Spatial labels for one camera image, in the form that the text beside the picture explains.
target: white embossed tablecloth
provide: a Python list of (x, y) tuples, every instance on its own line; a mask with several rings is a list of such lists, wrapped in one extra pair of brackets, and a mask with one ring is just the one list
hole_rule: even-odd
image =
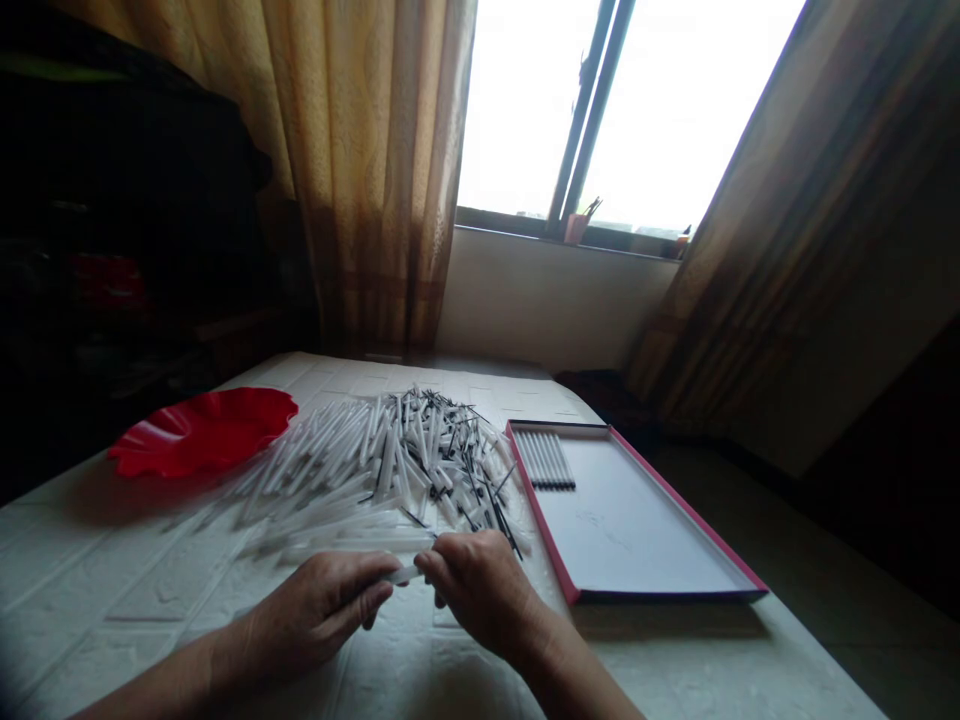
[[(576, 395), (548, 380), (305, 353), (272, 358), (222, 389), (281, 388), (302, 417), (346, 395), (406, 390), (415, 382), (475, 404), (500, 428), (510, 418), (599, 422)], [(111, 475), (100, 453), (0, 509), (2, 678), (26, 717), (80, 709), (178, 643), (227, 623), (292, 571), (277, 567), (275, 557), (237, 559), (250, 531), (234, 529), (232, 512), (196, 532), (196, 513), (110, 517), (89, 506), (78, 510), (77, 503), (109, 504), (95, 490), (114, 482)], [(536, 537), (524, 569), (544, 600), (570, 615), (526, 499), (515, 487), (512, 493), (513, 514)], [(595, 606), (572, 616), (651, 720), (883, 717), (772, 593), (749, 607)], [(421, 581), (398, 588), (374, 630), (357, 633), (336, 660), (244, 710), (250, 717), (267, 713), (542, 717), (523, 681), (466, 635), (449, 610), (435, 610), (432, 589)]]

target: window sill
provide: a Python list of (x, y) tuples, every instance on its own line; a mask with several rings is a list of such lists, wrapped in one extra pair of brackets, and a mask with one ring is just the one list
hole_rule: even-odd
[(588, 227), (579, 245), (566, 245), (560, 238), (547, 236), (547, 222), (543, 218), (507, 215), (462, 206), (457, 207), (454, 224), (456, 227), (512, 235), (562, 247), (636, 255), (673, 263), (681, 262), (674, 257), (678, 250), (675, 240), (637, 235), (622, 230)]

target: red object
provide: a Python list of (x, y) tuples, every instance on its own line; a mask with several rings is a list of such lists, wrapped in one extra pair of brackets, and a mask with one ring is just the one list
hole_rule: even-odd
[(140, 266), (120, 255), (70, 256), (82, 305), (98, 311), (135, 311), (147, 307), (147, 290)]
[(118, 475), (131, 478), (226, 470), (282, 435), (298, 410), (289, 394), (271, 388), (204, 393), (137, 423), (107, 457), (117, 458)]
[[(540, 527), (540, 534), (543, 537), (544, 545), (547, 548), (547, 554), (550, 556), (550, 561), (553, 563), (553, 568), (557, 573), (557, 580), (560, 581), (560, 589), (563, 591), (563, 596), (567, 601), (568, 605), (576, 605), (581, 600), (583, 591), (581, 588), (578, 588), (574, 585), (572, 578), (570, 577), (570, 572), (567, 570), (567, 566), (563, 562), (563, 558), (560, 556), (560, 550), (557, 548), (557, 543), (553, 539), (553, 533), (550, 530), (550, 526), (547, 524), (547, 520), (543, 515), (543, 510), (540, 508), (540, 501), (537, 499), (536, 491), (533, 488), (533, 484), (530, 482), (530, 474), (527, 472), (527, 468), (523, 463), (523, 455), (520, 453), (520, 448), (517, 446), (517, 440), (514, 436), (514, 427), (523, 426), (524, 421), (517, 420), (508, 420), (507, 421), (507, 430), (506, 435), (507, 439), (510, 440), (510, 449), (513, 450), (513, 456), (517, 459), (517, 470), (520, 473), (520, 477), (523, 480), (524, 489), (527, 492), (527, 498), (530, 500), (530, 507), (533, 510), (533, 516), (537, 521), (537, 525)], [(538, 423), (532, 421), (533, 425), (550, 425), (552, 423)], [(694, 510), (687, 501), (684, 500), (680, 493), (673, 489), (673, 487), (663, 479), (663, 477), (658, 473), (653, 465), (647, 462), (647, 459), (644, 458), (640, 453), (633, 449), (630, 443), (627, 442), (626, 438), (623, 437), (612, 425), (580, 425), (580, 427), (596, 427), (596, 428), (607, 428), (610, 431), (611, 436), (614, 440), (620, 443), (621, 446), (629, 453), (629, 455), (639, 463), (644, 470), (653, 478), (653, 480), (663, 488), (666, 493), (673, 499), (675, 503), (685, 512), (689, 518), (696, 523), (703, 533), (713, 541), (717, 549), (720, 552), (724, 553), (730, 561), (740, 569), (744, 576), (754, 585), (752, 590), (744, 590), (737, 593), (732, 593), (733, 595), (739, 595), (743, 600), (748, 602), (754, 602), (768, 592), (770, 589), (764, 583), (750, 567), (740, 559), (740, 556), (737, 555), (733, 548), (731, 548), (727, 543), (723, 541), (716, 530), (707, 525), (706, 521), (700, 517), (696, 510)], [(637, 597), (641, 597), (642, 593), (635, 593)], [(671, 597), (670, 594), (658, 594), (658, 597)], [(682, 594), (673, 594), (672, 597), (680, 599), (683, 597)]]

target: flat box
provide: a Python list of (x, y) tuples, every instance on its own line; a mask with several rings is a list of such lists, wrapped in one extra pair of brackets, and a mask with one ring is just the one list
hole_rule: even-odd
[[(575, 490), (535, 490), (517, 432), (555, 432)], [(612, 426), (511, 420), (507, 437), (567, 603), (754, 602), (769, 592)]]

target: person's left hand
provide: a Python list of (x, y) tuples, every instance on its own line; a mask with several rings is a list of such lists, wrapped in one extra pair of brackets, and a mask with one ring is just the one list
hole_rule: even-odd
[(223, 630), (220, 660), (250, 681), (299, 674), (332, 658), (360, 625), (373, 627), (393, 594), (387, 553), (318, 553), (250, 613)]

